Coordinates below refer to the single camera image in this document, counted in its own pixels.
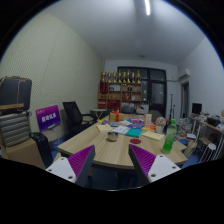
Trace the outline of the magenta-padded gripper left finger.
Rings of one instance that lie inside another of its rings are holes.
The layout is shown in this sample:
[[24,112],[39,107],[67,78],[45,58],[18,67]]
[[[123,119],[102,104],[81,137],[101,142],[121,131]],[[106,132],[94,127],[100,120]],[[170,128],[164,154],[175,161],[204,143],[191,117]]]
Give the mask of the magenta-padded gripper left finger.
[[46,171],[79,186],[84,186],[94,157],[95,146],[91,145],[68,158],[60,157]]

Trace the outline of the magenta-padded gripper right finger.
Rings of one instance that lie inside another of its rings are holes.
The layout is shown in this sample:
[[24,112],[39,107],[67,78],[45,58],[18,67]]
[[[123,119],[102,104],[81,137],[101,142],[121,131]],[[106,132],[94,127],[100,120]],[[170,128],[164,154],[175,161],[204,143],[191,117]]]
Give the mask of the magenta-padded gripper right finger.
[[129,145],[128,154],[143,186],[180,170],[164,154],[154,155],[136,145]]

